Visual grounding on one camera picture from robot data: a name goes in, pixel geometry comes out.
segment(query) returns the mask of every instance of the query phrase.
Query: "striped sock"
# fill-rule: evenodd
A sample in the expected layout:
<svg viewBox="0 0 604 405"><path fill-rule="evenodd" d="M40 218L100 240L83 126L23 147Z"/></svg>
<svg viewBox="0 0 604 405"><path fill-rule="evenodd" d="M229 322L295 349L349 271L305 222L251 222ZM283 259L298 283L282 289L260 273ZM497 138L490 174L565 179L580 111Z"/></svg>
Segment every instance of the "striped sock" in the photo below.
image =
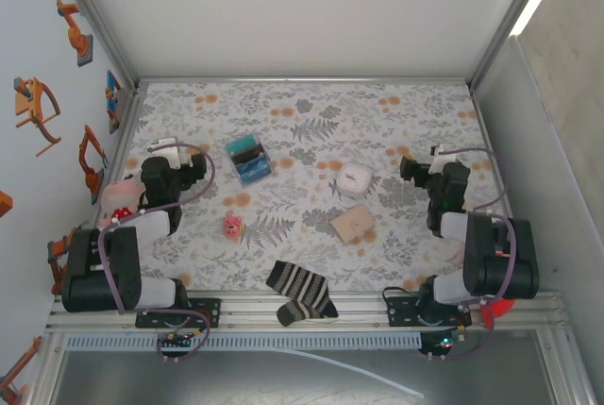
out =
<svg viewBox="0 0 604 405"><path fill-rule="evenodd" d="M329 299L327 279L294 263L276 261L266 285L293 300L277 311L284 327L307 318L338 316Z"/></svg>

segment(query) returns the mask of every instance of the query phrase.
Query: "purple cable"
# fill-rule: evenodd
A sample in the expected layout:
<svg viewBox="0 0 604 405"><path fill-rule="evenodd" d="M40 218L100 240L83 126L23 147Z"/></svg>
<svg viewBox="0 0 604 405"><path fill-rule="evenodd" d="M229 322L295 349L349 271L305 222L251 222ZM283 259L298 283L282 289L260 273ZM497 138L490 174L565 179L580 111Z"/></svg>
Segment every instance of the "purple cable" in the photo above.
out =
<svg viewBox="0 0 604 405"><path fill-rule="evenodd" d="M445 361L456 361L456 360L461 360L463 358L472 356L472 355L476 354L477 352L479 352L480 350L482 350L487 345L489 340L491 340L491 335L493 334L493 330L495 329L495 316L493 315L493 310L491 309L490 304L487 303L484 307L489 310L489 314L491 315L491 327L489 328L489 332L487 332L487 336L484 338L484 340L481 343L479 343L477 346L475 346L471 350L466 351L465 353L460 353L459 355L446 356Z"/></svg>
<svg viewBox="0 0 604 405"><path fill-rule="evenodd" d="M440 155L454 155L456 153L465 153L465 152L484 152L484 153L486 153L487 155L489 155L490 157L492 157L495 160L495 163L497 166L499 166L499 171L501 172L501 175L503 176L503 170L501 169L497 155L494 152L492 152L491 150L489 150L488 148L465 147L465 148L457 148L455 150L448 150L446 152L439 152L439 154ZM503 177L502 177L502 179L503 179L503 188L501 189L501 193L499 193L499 195L495 199L490 200L486 204L480 204L477 207L473 208L474 211L482 210L487 207L491 207L492 205L496 204L503 198L505 193L508 191L508 181Z"/></svg>
<svg viewBox="0 0 604 405"><path fill-rule="evenodd" d="M153 209L147 209L147 210L142 210L142 211L137 211L136 213L127 216L126 218L122 219L121 221L117 222L117 223L111 223L108 226L104 227L99 235L98 235L98 256L100 258L100 261L103 265L103 270L105 272L105 277L107 278L107 284L109 286L109 289L111 291L111 295L113 296L113 300L115 301L115 306L117 307L117 312L119 314L122 313L137 313L136 311L127 311L126 308L124 307L124 302L122 301L122 298L120 297L120 293L117 290L117 285L115 284L115 279L113 278L113 274L111 273L111 269L109 267L109 260L107 258L107 251L105 250L105 236L107 235L107 233L114 229L114 228L118 228L121 224L126 223L128 221L132 221L133 219L136 219L138 217L143 216L146 213L152 213L155 211L164 211L164 210L168 210L171 209L172 207L177 207L179 205L186 205L190 202L193 202L195 199L200 198L212 185L212 183L214 182L214 179L216 177L216 167L214 165L214 161L212 160L211 156L208 155L206 152L204 152L201 148L199 148L196 145L193 145L191 143L167 143L167 144L163 144L161 146L158 147L154 147L154 148L150 148L149 152L155 152L157 150L161 150L163 148L169 148L169 147L187 147L190 148L192 150L197 150L199 153L202 153L204 155L204 157L206 157L206 159L208 160L208 162L210 163L211 166L211 174L210 174L210 179L208 180L208 183L206 183L206 186L204 186L201 191L197 194L194 194L192 197L188 197L186 199L180 200L178 202L173 202L171 204L165 204L165 205L160 205L158 207L154 207ZM185 314L185 315L193 315L195 317L200 318L204 324L206 325L206 335L204 337L204 340L197 345L195 348L193 348L190 352L188 352L186 355L183 355L182 359L188 358L189 356L193 355L194 352L196 352L199 348L201 348L201 346L203 344L205 344L205 342L208 340L208 337L210 336L210 322L208 320L208 318L201 312L196 312L196 311L189 311L189 310L177 310L177 309L149 309L147 310L148 312L157 312L157 313L179 313L179 314ZM175 329L173 331L173 333L176 333L177 331L179 331L180 329L184 328L187 324L189 323L189 319L185 320L185 322L178 327L177 329ZM159 339L158 341L158 346L157 346L157 352L159 354L161 354L163 356L163 354L161 353L160 347L161 347L161 343L164 341L165 339L161 340Z"/></svg>

